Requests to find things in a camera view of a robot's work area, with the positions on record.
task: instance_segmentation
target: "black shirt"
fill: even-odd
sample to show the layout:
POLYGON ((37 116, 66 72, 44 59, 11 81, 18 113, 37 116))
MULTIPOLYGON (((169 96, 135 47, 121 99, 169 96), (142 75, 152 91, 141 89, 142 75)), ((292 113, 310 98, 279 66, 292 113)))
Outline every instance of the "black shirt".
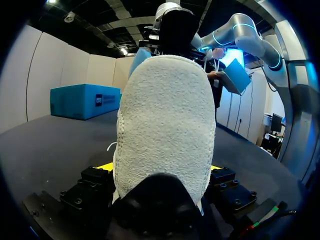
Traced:
MULTIPOLYGON (((202 67, 204 67, 204 62, 203 61, 197 61, 197 63, 199 65, 201 65, 202 67)), ((222 71, 222 69, 225 69, 226 66, 220 62, 219 64, 219 71, 222 71)), ((205 72, 208 74, 210 73, 211 71, 214 71, 215 68, 213 66, 211 66, 209 64, 209 62, 206 63, 206 67, 205 67, 205 72)), ((219 84, 218 84, 218 87, 215 87, 214 86, 214 82, 215 80, 214 79, 209 79, 209 83, 210 83, 210 86, 211 86, 211 90, 212 90, 212 93, 213 93, 213 100, 214 100, 214 106, 215 108, 219 108, 220 107, 220 101, 221 101, 221 96, 222 96, 222 90, 223 90, 223 84, 221 81, 219 81, 219 84)))

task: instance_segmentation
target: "computer monitor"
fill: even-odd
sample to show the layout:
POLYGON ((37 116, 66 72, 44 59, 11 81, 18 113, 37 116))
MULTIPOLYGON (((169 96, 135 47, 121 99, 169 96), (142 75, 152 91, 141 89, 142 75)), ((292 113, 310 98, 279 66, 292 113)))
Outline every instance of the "computer monitor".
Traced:
POLYGON ((271 122, 271 131, 273 132, 281 132, 281 121, 282 121, 282 117, 277 115, 277 114, 273 114, 272 115, 272 122, 271 122))

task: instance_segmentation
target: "dark gray platform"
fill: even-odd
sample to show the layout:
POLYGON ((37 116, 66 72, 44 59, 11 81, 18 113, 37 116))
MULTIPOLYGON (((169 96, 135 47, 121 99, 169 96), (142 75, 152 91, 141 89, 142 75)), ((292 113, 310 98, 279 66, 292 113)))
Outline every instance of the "dark gray platform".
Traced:
MULTIPOLYGON (((117 140, 117 111, 87 121, 45 116, 0 135, 1 168, 14 198, 46 190, 55 198, 76 184, 89 166, 112 162, 117 140)), ((306 193, 303 185, 280 162, 245 138, 218 124, 213 165, 228 166, 240 183, 267 198, 296 209, 306 193)))

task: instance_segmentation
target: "white wall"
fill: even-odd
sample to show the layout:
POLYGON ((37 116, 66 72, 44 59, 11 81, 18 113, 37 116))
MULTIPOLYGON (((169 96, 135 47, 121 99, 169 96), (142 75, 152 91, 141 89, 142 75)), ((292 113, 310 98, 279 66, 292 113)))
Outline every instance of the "white wall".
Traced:
MULTIPOLYGON (((50 115, 50 89, 74 84, 113 86, 116 59, 90 55, 26 25, 0 77, 0 134, 50 115)), ((124 89, 133 57, 118 61, 115 85, 124 89)))
POLYGON ((257 142, 259 132, 264 119, 264 107, 266 101, 266 78, 259 71, 254 71, 252 75, 252 82, 247 87, 241 100, 239 119, 242 119, 242 123, 239 128, 239 134, 244 138, 253 142, 257 142))
POLYGON ((71 45, 67 46, 63 61, 61 87, 86 83, 89 57, 89 53, 71 45))
POLYGON ((26 25, 3 66, 0 78, 0 134, 27 121, 28 72, 41 33, 26 25))
POLYGON ((285 117, 285 107, 284 104, 280 98, 279 93, 273 92, 270 90, 270 88, 267 86, 266 87, 266 101, 267 104, 265 105, 264 112, 268 114, 277 114, 281 117, 285 117))
POLYGON ((112 86, 121 89, 121 93, 124 91, 125 86, 127 85, 129 71, 134 58, 134 56, 118 58, 115 62, 112 86))
POLYGON ((42 33, 28 78, 26 106, 29 121, 50 114, 50 89, 60 87, 67 47, 64 41, 42 33))
POLYGON ((116 59, 108 56, 90 55, 86 82, 102 86, 113 86, 116 59))
POLYGON ((249 84, 242 97, 237 94, 233 94, 230 108, 231 93, 223 88, 220 107, 217 109, 217 121, 232 131, 238 131, 238 133, 244 138, 247 138, 248 128, 250 125, 247 139, 255 144, 257 142, 259 129, 264 117, 267 82, 264 75, 262 75, 260 72, 250 69, 246 69, 246 71, 248 74, 254 72, 252 75, 253 92, 252 84, 249 84))

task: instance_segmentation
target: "metal frame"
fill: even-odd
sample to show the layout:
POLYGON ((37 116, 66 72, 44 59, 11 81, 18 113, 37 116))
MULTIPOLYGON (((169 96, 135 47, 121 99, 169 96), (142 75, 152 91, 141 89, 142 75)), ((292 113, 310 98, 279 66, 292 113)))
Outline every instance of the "metal frame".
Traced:
POLYGON ((279 160, 305 184, 320 155, 319 82, 315 66, 290 23, 278 22, 275 32, 286 67, 280 72, 264 68, 285 110, 285 137, 279 160))

